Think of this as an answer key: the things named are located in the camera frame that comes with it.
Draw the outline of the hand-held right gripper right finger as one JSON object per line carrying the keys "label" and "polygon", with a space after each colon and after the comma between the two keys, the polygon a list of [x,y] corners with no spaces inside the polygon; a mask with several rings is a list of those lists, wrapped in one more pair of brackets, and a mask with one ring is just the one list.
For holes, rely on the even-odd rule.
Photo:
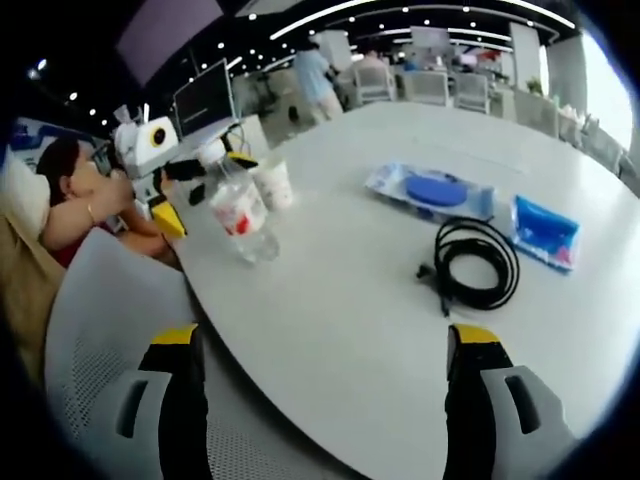
{"label": "hand-held right gripper right finger", "polygon": [[491,331],[449,326],[447,382],[446,479],[542,479],[573,450],[561,399]]}

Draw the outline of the person's left hand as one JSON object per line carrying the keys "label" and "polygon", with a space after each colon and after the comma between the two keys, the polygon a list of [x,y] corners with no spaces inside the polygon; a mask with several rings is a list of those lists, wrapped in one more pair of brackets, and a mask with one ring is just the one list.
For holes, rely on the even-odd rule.
{"label": "person's left hand", "polygon": [[100,211],[105,215],[120,214],[134,204],[132,184],[118,171],[114,176],[103,177],[95,194]]}

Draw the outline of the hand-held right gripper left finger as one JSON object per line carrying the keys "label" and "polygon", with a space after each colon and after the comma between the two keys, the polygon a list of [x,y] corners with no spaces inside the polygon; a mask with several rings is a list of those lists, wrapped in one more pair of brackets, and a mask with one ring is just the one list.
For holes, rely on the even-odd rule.
{"label": "hand-held right gripper left finger", "polygon": [[204,355],[195,323],[170,328],[150,342],[127,382],[115,421],[134,458],[150,453],[164,479],[208,479],[208,401]]}

